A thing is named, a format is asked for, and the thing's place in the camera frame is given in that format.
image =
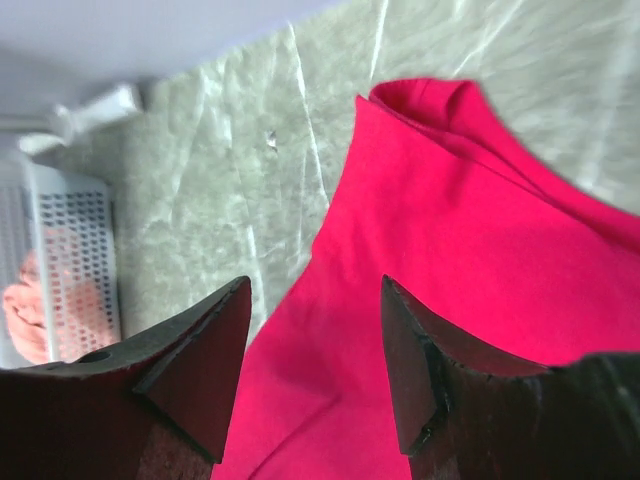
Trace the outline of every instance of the white plastic basket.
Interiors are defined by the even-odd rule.
[[[0,289],[20,281],[31,255],[48,360],[72,362],[121,339],[109,190],[98,179],[11,156],[0,158]],[[29,365],[4,309],[0,315],[0,367]]]

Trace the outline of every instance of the orange cloth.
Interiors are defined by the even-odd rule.
[[[7,319],[7,328],[18,353],[34,364],[49,361],[46,320],[42,303],[42,285],[38,275],[35,252],[31,251],[20,269],[20,284],[9,286],[3,295],[3,308]],[[66,285],[65,295],[55,301],[54,310],[62,311],[65,317],[58,320],[63,323],[59,342],[73,352],[75,358],[92,350],[114,343],[115,338],[108,326],[108,319],[102,308],[100,292],[91,280]],[[69,338],[75,339],[75,345],[68,345]]]

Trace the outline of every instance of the laundry basket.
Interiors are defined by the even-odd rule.
[[[15,299],[26,287],[35,306]],[[16,152],[0,157],[0,289],[0,368],[72,362],[121,339],[104,182]],[[33,335],[40,361],[25,353]]]

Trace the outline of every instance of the folded cloth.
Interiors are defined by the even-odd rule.
[[[64,272],[61,277],[56,280],[60,284],[57,285],[60,297],[57,302],[54,300],[54,312],[64,313],[63,318],[56,319],[60,327],[58,342],[65,344],[65,351],[72,355],[64,360],[75,360],[114,343],[114,336],[105,328],[108,319],[93,281],[75,281]],[[42,285],[34,251],[29,252],[20,269],[20,281],[10,285],[3,294],[2,306],[9,336],[18,353],[28,361],[36,365],[47,363],[49,348]]]
[[[640,219],[530,155],[468,81],[356,100],[311,261],[248,349],[216,480],[407,479],[380,281],[510,353],[565,364],[640,349]]]

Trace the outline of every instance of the gray marble surface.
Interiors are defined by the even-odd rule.
[[[479,80],[559,174],[640,212],[640,0],[356,0],[154,85],[148,113],[59,162],[115,195],[127,335],[240,274],[252,335],[309,260],[353,99],[377,82]]]

